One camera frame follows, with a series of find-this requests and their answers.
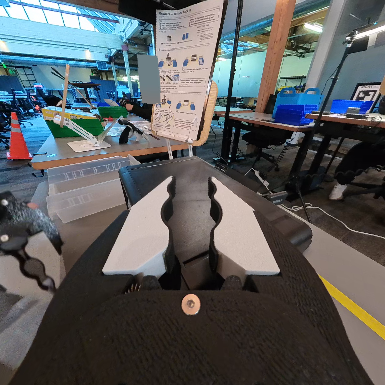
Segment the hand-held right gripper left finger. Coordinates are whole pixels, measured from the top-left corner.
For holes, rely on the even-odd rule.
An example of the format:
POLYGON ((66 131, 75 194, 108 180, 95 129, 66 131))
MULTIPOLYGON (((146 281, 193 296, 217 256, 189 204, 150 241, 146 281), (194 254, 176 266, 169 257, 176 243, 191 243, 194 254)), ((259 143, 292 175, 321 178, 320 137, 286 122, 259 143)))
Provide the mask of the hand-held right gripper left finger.
POLYGON ((168 222, 174 213, 175 189, 176 178, 169 176, 132 205, 103 266, 105 275, 160 278, 172 272, 175 251, 168 222))

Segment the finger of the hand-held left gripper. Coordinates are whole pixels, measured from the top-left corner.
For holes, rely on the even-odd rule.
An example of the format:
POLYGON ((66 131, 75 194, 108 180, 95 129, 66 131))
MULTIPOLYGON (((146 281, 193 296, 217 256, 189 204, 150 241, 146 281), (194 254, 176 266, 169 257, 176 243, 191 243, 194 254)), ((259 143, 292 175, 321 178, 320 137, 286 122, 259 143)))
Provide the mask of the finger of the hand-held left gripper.
POLYGON ((58 289, 66 275, 64 260, 44 232, 28 238, 27 254, 41 262, 44 277, 58 289))
POLYGON ((18 261, 12 256, 2 256, 0 283, 7 292, 33 299, 51 299, 53 293, 42 290, 37 282, 23 276, 18 261))

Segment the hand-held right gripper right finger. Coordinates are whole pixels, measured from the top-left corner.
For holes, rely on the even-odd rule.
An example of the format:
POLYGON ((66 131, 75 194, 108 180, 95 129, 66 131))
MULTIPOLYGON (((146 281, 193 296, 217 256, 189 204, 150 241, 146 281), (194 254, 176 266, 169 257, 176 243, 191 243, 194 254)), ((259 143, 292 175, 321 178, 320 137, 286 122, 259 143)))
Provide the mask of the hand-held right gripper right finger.
POLYGON ((209 265, 221 277, 275 276, 278 264, 254 209, 215 177, 208 179, 210 216, 209 265))

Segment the clear plastic storage bin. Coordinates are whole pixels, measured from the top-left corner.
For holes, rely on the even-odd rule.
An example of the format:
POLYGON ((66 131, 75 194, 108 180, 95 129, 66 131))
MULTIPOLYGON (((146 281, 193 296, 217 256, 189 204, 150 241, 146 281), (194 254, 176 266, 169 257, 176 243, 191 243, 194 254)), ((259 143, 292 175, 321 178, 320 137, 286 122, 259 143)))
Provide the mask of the clear plastic storage bin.
POLYGON ((116 156, 47 170, 51 219, 68 223, 123 205, 119 169, 140 164, 134 157, 116 156))

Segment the black drawer cabinet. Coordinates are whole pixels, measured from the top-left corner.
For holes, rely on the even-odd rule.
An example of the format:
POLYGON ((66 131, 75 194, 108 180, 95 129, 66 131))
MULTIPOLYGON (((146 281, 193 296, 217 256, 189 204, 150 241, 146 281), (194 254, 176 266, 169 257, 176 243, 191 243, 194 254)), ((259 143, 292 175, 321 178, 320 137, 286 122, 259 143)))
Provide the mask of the black drawer cabinet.
POLYGON ((176 257, 187 271, 197 269, 197 276, 203 276, 204 270, 211 273, 208 249, 214 221, 210 216, 209 177, 217 178, 255 211, 261 213, 301 252, 312 242, 313 233, 310 226, 258 194, 256 182, 243 175, 239 175, 238 180, 233 179, 196 156, 120 169, 119 177, 128 208, 169 176, 176 179, 175 197, 172 200, 174 214, 170 221, 176 257))

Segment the grey desk control box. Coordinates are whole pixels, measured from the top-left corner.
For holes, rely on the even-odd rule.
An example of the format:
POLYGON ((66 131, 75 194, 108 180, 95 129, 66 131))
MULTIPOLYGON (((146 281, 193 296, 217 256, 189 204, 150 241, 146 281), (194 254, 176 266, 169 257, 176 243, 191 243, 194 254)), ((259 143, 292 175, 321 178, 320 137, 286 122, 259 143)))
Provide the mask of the grey desk control box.
POLYGON ((263 195, 266 200, 274 205, 281 205, 286 200, 287 196, 288 192, 285 190, 276 193, 270 192, 263 195))

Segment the white power strip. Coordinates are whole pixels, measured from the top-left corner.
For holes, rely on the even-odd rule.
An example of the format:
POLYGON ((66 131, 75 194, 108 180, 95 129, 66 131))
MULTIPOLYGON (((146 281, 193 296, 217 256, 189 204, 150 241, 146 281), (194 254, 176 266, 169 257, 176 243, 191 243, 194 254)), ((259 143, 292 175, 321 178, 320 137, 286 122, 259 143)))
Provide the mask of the white power strip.
POLYGON ((258 178, 258 180, 261 182, 262 185, 264 185, 267 189, 269 187, 269 182, 266 179, 266 175, 260 171, 255 170, 254 168, 251 169, 255 176, 258 178))

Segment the orange traffic cone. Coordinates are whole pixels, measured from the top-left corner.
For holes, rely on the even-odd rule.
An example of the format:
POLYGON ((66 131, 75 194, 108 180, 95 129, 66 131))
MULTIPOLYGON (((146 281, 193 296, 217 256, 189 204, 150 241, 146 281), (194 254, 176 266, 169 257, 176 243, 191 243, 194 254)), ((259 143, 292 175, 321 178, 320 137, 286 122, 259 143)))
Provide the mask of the orange traffic cone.
POLYGON ((11 132, 9 152, 7 152, 8 160, 31 160, 30 154, 21 127, 15 112, 11 113, 11 132))

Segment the white articulated stand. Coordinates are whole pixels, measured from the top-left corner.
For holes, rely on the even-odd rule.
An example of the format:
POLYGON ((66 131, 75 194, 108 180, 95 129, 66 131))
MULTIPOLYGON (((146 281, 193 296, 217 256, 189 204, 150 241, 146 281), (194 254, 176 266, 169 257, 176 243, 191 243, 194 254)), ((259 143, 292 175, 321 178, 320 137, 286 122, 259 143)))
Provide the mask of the white articulated stand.
MULTIPOLYGON (((60 115, 55 115, 53 122, 57 125, 60 125, 60 115)), ((104 139, 115 123, 116 119, 113 119, 112 122, 107 125, 106 123, 101 123, 98 119, 72 120, 69 118, 64 118, 64 127, 69 128, 85 139, 83 141, 68 142, 68 145, 74 152, 86 152, 109 148, 111 147, 111 144, 105 142, 104 139), (98 136, 94 136, 85 128, 85 124, 96 124, 102 126, 104 130, 98 136)))

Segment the grey top work table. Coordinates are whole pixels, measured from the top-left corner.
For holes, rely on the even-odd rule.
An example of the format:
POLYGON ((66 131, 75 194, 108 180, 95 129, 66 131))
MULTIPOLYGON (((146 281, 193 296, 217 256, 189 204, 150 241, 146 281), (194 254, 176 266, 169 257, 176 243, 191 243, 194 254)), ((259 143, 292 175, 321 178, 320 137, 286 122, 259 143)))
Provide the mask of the grey top work table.
POLYGON ((87 161, 128 155, 145 156, 151 154, 167 153, 166 139, 158 137, 155 139, 149 135, 146 139, 140 139, 138 142, 135 137, 129 139, 127 144, 120 144, 118 137, 106 136, 104 141, 110 144, 110 147, 93 147, 92 150, 85 152, 75 152, 69 145, 69 142, 84 141, 82 137, 54 138, 52 135, 44 142, 31 160, 31 166, 36 169, 49 169, 53 167, 66 166, 87 161))

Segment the white board stand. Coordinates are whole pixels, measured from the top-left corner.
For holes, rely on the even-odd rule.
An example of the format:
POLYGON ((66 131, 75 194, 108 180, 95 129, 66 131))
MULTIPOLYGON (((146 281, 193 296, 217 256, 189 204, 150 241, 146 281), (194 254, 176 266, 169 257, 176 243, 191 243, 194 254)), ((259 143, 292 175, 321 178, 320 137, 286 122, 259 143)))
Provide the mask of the white board stand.
MULTIPOLYGON (((169 159, 172 160, 173 159, 173 155, 172 155, 171 143, 170 143, 170 140, 167 139, 167 138, 166 138, 166 146, 167 146, 167 151, 168 151, 169 159)), ((188 143, 188 151, 189 151, 189 156, 190 157, 194 156, 192 143, 188 143)))

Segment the black office chair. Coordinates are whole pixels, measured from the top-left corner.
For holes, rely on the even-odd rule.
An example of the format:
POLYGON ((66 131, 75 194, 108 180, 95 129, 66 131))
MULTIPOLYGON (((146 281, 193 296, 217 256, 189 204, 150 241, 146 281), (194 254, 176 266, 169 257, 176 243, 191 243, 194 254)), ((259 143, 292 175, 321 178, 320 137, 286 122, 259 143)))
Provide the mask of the black office chair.
POLYGON ((254 145, 256 147, 256 158, 253 162, 252 168, 254 168, 257 161, 259 161, 261 158, 264 158, 265 160, 271 163, 271 166, 269 167, 267 172, 270 172, 273 169, 278 172, 280 170, 278 164, 280 163, 282 158, 285 156, 286 151, 288 150, 288 146, 286 145, 286 143, 291 142, 292 136, 293 132, 291 131, 272 128, 268 126, 261 126, 260 128, 256 128, 252 132, 246 132, 245 134, 243 134, 242 140, 245 141, 247 144, 254 145), (263 149, 268 149, 271 146, 282 145, 284 145, 284 148, 277 158, 262 151, 263 149))

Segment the row of black office chairs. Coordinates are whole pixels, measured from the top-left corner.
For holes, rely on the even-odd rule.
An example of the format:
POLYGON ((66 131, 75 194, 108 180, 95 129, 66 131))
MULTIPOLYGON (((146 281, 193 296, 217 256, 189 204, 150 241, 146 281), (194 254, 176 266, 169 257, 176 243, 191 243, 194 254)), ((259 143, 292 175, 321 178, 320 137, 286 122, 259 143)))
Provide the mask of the row of black office chairs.
POLYGON ((0 120, 1 120, 1 143, 5 149, 10 147, 11 115, 17 114, 19 123, 25 127, 26 124, 33 125, 31 119, 41 115, 40 102, 27 89, 25 92, 11 89, 11 93, 0 92, 0 120))

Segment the spare hand-held gripper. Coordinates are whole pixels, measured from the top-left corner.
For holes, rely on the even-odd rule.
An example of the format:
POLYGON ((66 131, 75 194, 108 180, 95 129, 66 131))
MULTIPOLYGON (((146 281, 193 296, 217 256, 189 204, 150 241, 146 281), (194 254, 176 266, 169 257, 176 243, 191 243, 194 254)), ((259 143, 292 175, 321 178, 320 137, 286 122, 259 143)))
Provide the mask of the spare hand-held gripper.
POLYGON ((149 123, 147 121, 131 121, 120 118, 118 123, 124 126, 119 137, 120 144, 149 141, 148 134, 151 133, 149 123))

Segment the wooden desk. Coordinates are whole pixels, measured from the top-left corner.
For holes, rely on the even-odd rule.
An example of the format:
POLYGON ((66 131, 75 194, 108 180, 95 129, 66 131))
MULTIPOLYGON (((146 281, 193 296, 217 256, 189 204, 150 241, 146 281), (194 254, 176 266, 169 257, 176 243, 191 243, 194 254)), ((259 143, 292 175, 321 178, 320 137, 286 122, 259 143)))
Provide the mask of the wooden desk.
POLYGON ((384 115, 371 113, 367 119, 354 119, 341 114, 323 114, 317 132, 323 136, 323 139, 308 171, 310 175, 317 173, 332 138, 384 143, 384 115))
POLYGON ((306 134, 311 131, 314 126, 313 122, 306 126, 293 126, 289 124, 275 123, 271 114, 254 113, 251 110, 242 110, 239 108, 230 110, 229 118, 230 127, 233 129, 228 159, 230 162, 235 162, 238 158, 237 152, 241 131, 252 132, 261 126, 268 126, 291 131, 294 135, 296 133, 306 134))

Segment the thin wooden slat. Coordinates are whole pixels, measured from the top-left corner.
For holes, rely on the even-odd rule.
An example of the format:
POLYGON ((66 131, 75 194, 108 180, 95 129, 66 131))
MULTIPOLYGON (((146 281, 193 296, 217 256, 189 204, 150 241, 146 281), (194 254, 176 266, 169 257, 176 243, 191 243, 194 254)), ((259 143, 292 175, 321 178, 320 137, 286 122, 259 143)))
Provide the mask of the thin wooden slat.
POLYGON ((64 77, 64 90, 63 90, 63 97, 62 97, 62 111, 60 113, 60 128, 64 126, 64 118, 65 118, 65 108, 66 108, 66 99, 67 99, 67 91, 68 91, 68 84, 69 84, 69 72, 70 72, 70 65, 66 64, 65 67, 65 77, 64 77))

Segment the yellow tape strip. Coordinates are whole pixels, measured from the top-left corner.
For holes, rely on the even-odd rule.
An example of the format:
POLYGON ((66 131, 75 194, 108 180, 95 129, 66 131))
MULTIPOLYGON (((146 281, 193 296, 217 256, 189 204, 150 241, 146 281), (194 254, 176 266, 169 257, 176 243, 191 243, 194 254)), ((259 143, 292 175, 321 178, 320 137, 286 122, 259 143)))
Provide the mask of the yellow tape strip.
POLYGON ((385 326, 379 322, 376 318, 370 315, 367 311, 357 305, 348 296, 342 293, 339 289, 333 286, 325 278, 318 275, 322 283, 324 284, 329 295, 335 299, 339 304, 345 307, 350 313, 357 317, 362 323, 368 326, 373 332, 375 332, 380 338, 385 339, 385 326))

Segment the green plastic tray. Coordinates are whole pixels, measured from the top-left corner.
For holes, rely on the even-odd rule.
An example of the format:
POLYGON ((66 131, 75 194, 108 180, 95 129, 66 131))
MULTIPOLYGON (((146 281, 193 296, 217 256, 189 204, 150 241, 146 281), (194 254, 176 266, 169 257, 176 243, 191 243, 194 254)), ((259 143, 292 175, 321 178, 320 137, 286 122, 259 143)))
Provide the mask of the green plastic tray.
POLYGON ((128 111, 121 106, 102 106, 98 107, 98 112, 101 118, 120 118, 127 117, 128 111))

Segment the stack of blue trays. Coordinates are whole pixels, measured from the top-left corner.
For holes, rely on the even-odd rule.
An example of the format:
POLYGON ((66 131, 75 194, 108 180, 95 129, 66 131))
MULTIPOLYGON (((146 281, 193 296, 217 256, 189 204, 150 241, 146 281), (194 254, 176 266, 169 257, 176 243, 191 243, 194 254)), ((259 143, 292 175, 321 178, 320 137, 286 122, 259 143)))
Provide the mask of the stack of blue trays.
POLYGON ((306 115, 317 108, 317 104, 281 104, 277 106, 274 120, 275 123, 293 126, 310 125, 314 120, 306 118, 306 115))

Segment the blue plastic tote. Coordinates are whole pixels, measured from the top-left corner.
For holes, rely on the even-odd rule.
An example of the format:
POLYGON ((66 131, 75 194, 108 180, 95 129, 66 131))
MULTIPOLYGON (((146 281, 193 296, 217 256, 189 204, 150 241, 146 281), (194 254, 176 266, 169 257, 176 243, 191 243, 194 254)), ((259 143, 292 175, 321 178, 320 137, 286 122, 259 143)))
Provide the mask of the blue plastic tote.
POLYGON ((272 116, 274 118, 277 107, 284 104, 313 105, 315 106, 313 110, 318 110, 323 103, 324 97, 318 88, 309 88, 304 93, 296 93, 296 89, 293 87, 284 88, 277 94, 272 116))

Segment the black stand pole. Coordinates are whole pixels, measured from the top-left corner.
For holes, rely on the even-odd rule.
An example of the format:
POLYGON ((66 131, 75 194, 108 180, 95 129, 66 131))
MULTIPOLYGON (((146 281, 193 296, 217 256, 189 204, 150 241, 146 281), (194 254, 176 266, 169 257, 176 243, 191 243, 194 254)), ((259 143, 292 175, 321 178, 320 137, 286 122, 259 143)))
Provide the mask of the black stand pole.
POLYGON ((224 128, 223 128, 223 139, 221 145, 220 157, 222 162, 228 164, 229 154, 230 154, 230 144, 232 138, 233 129, 230 127, 230 107, 231 107, 231 98, 233 93, 233 84, 234 76, 236 72, 236 58, 238 52, 238 42, 239 42, 239 33, 241 27, 241 18, 243 12, 243 0, 238 0, 237 13, 236 13, 236 24, 234 31, 234 42, 233 42, 233 52, 231 58, 231 67, 230 67, 230 76, 229 76, 229 85, 228 85, 228 95, 227 103, 224 116, 224 128))

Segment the blue plastic box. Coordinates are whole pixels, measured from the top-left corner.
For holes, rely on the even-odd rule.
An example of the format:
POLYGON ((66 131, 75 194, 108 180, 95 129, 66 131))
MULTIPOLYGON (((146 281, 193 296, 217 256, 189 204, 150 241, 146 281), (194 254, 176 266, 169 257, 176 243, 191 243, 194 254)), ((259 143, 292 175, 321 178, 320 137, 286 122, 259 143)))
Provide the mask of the blue plastic box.
POLYGON ((333 100, 330 113, 338 114, 365 114, 373 105, 372 100, 333 100), (355 108, 356 112, 347 112, 349 108, 355 108))

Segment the printed instruction sheet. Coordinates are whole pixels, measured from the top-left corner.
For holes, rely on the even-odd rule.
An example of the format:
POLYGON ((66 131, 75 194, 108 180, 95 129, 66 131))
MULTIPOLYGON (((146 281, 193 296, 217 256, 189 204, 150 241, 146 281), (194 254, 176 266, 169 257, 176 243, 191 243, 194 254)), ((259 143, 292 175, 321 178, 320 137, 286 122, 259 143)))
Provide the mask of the printed instruction sheet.
POLYGON ((156 11, 160 102, 154 103, 155 135, 193 144, 204 123, 225 1, 156 11))

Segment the black white marker tag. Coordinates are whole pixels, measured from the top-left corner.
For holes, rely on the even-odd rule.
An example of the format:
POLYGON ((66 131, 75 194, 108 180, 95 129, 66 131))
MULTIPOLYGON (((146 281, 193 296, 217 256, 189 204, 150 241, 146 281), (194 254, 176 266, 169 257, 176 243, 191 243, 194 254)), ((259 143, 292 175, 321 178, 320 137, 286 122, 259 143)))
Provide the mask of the black white marker tag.
POLYGON ((357 83, 350 100, 373 101, 376 103, 380 98, 381 82, 357 83))

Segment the black light tripod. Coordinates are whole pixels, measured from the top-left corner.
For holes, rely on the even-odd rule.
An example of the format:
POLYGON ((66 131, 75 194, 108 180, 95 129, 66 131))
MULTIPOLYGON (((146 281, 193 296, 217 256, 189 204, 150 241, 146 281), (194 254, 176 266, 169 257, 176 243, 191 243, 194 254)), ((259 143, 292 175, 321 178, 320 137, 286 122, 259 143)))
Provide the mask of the black light tripod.
POLYGON ((359 29, 356 29, 352 32, 350 32, 344 40, 344 44, 346 44, 343 56, 341 58, 341 61, 335 71, 335 74, 332 78, 330 88, 325 96, 324 102, 320 108, 320 112, 318 113, 314 126, 312 127, 311 131, 305 134, 304 139, 302 141, 302 144, 297 152, 295 161, 293 163, 293 166, 290 171, 290 177, 288 179, 288 184, 293 185, 295 187, 295 192, 299 196, 301 203, 302 203, 302 209, 305 212, 306 219, 309 223, 311 223, 310 216, 307 212, 307 208, 305 205, 305 202, 302 197, 301 193, 301 187, 303 181, 301 180, 300 171, 301 167, 303 165, 303 162, 306 158, 307 152, 310 148, 310 144, 312 142, 312 139, 317 131, 317 129, 321 125, 321 118, 325 111, 326 105, 330 99, 330 96, 332 94, 332 91, 335 87, 335 84, 338 80, 339 74, 341 72, 341 69, 343 67, 344 61, 349 56, 349 54, 357 53, 366 51, 369 46, 370 38, 372 38, 374 41, 377 38, 378 33, 383 32, 385 30, 384 22, 374 22, 371 24, 368 24, 364 27, 361 27, 359 29))

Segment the black overhead monitor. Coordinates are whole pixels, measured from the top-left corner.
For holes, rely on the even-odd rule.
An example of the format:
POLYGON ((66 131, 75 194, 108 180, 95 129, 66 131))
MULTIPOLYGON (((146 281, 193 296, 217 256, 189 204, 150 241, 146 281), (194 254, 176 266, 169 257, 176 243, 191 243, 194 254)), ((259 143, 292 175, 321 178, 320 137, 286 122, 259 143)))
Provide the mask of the black overhead monitor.
POLYGON ((157 10, 177 9, 180 0, 120 0, 119 12, 151 25, 156 24, 157 10))

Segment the wooden post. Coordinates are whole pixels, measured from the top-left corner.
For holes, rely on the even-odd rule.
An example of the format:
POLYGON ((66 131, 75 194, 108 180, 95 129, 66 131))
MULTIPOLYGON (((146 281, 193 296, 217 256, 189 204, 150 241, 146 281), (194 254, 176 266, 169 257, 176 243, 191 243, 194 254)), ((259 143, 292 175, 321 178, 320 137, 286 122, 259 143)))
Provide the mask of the wooden post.
POLYGON ((275 93, 295 5, 295 0, 277 0, 255 113, 263 113, 270 95, 275 93))

